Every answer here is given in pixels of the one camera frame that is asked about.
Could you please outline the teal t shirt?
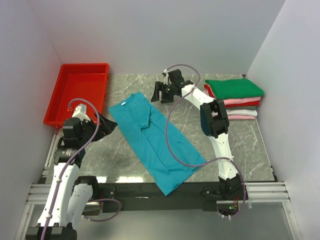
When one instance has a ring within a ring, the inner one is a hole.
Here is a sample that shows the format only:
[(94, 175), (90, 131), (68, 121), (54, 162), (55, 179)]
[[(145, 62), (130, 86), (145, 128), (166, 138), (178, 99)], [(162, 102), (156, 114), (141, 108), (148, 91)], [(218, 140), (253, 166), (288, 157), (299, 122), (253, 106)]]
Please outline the teal t shirt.
[(156, 185), (168, 196), (205, 163), (205, 159), (189, 140), (141, 93), (131, 94), (109, 107), (130, 147)]

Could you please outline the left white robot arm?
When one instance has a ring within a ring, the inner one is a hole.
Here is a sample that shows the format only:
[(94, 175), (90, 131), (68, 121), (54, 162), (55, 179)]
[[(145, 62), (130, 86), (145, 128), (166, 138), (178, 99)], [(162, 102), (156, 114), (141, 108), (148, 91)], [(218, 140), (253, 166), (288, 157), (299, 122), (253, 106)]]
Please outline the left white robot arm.
[(75, 240), (77, 224), (86, 204), (100, 198), (95, 176), (80, 176), (85, 147), (111, 134), (117, 123), (95, 114), (97, 123), (84, 114), (64, 121), (63, 136), (54, 153), (53, 179), (36, 226), (26, 231), (27, 240)]

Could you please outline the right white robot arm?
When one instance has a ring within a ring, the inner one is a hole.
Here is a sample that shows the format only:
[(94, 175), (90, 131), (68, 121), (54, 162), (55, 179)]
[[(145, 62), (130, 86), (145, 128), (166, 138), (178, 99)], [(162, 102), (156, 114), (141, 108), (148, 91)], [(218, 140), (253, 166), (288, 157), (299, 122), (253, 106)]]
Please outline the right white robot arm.
[(170, 154), (186, 167), (198, 168), (212, 162), (218, 162), (219, 191), (222, 197), (233, 199), (242, 191), (243, 201), (245, 201), (247, 196), (246, 185), (241, 171), (233, 160), (228, 135), (230, 122), (224, 101), (206, 95), (192, 81), (184, 80), (179, 69), (172, 71), (165, 69), (162, 75), (164, 80), (155, 83), (151, 101), (160, 100), (161, 103), (172, 103), (174, 96), (179, 96), (182, 100), (185, 99), (193, 104), (199, 110), (200, 126), (212, 144), (215, 158), (198, 165), (184, 163), (178, 159), (169, 143), (168, 131), (171, 116), (169, 113), (165, 124), (164, 137)]

